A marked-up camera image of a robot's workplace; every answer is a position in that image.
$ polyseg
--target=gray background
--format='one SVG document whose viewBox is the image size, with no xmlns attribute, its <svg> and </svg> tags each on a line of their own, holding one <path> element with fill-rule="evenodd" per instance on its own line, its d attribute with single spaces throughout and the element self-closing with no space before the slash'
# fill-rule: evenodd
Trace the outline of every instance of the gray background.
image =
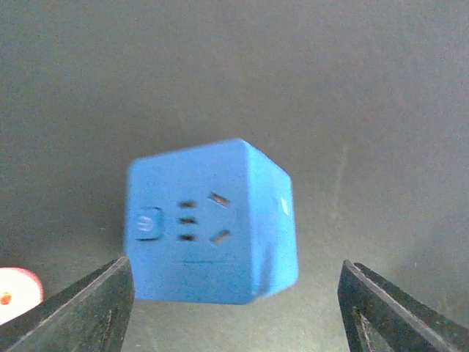
<svg viewBox="0 0 469 352">
<path fill-rule="evenodd" d="M 2 1 L 0 265 L 50 297 L 122 251 L 133 158 L 235 136 L 291 174 L 301 275 L 136 302 L 124 351 L 346 351 L 342 261 L 469 325 L 466 1 Z"/>
</svg>

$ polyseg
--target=blue button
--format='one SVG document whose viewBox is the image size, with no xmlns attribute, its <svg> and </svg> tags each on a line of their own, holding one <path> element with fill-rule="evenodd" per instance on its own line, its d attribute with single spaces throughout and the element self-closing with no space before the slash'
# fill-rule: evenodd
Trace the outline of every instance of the blue button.
<svg viewBox="0 0 469 352">
<path fill-rule="evenodd" d="M 161 209 L 141 209 L 135 220 L 136 240 L 159 240 L 162 235 Z"/>
</svg>

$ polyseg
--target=outlet holes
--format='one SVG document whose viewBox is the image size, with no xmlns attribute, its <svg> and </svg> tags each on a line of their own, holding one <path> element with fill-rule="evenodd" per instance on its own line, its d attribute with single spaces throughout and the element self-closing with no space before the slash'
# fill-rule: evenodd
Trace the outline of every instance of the outlet holes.
<svg viewBox="0 0 469 352">
<path fill-rule="evenodd" d="M 183 225 L 197 224 L 196 218 L 179 218 L 179 223 Z"/>
<path fill-rule="evenodd" d="M 210 199 L 220 205 L 223 205 L 224 207 L 227 207 L 229 205 L 229 200 L 227 198 L 223 198 L 222 196 L 215 193 L 212 193 L 210 195 Z"/>
<path fill-rule="evenodd" d="M 179 202 L 180 208 L 196 208 L 197 202 L 193 200 L 186 200 L 184 202 Z"/>
<path fill-rule="evenodd" d="M 179 236 L 179 241 L 184 241 L 184 242 L 197 241 L 197 236 L 195 236 L 195 235 L 180 235 Z"/>
<path fill-rule="evenodd" d="M 231 236 L 231 233 L 228 230 L 223 230 L 220 233 L 218 233 L 214 238 L 212 238 L 211 241 L 214 244 L 220 244 L 220 243 L 223 243 L 225 240 L 227 240 L 229 236 Z"/>
</svg>

